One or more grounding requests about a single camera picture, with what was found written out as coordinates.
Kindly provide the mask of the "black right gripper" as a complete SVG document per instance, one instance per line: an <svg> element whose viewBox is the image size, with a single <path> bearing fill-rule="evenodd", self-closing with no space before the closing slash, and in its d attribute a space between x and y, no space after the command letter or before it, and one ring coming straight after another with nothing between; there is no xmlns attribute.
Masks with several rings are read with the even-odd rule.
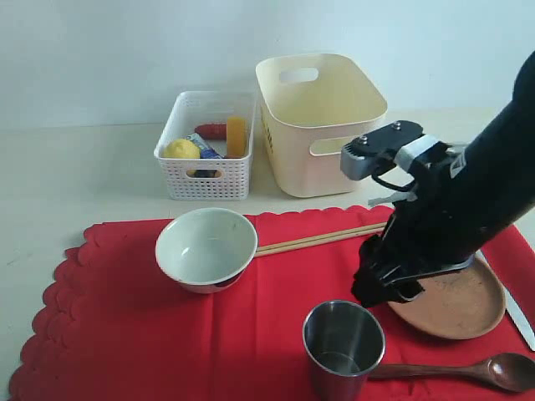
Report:
<svg viewBox="0 0 535 401"><path fill-rule="evenodd" d="M359 269L351 294L364 308L414 301L424 287L417 280L386 285L379 272L440 272L460 265L489 240L489 217L482 197L483 170L463 154L434 145L410 161L410 195L398 200L379 236L359 249Z"/></svg>

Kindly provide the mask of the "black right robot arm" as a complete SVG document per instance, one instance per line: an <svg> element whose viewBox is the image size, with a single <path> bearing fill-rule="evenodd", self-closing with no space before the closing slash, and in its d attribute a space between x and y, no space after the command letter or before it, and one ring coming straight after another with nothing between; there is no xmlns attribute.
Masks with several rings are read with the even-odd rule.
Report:
<svg viewBox="0 0 535 401"><path fill-rule="evenodd" d="M359 250L351 292L363 307L411 302L420 280L459 271L486 242L534 205L534 60L521 67L512 99L468 145L454 146L399 120L341 151L351 180L383 182L400 168L384 230Z"/></svg>

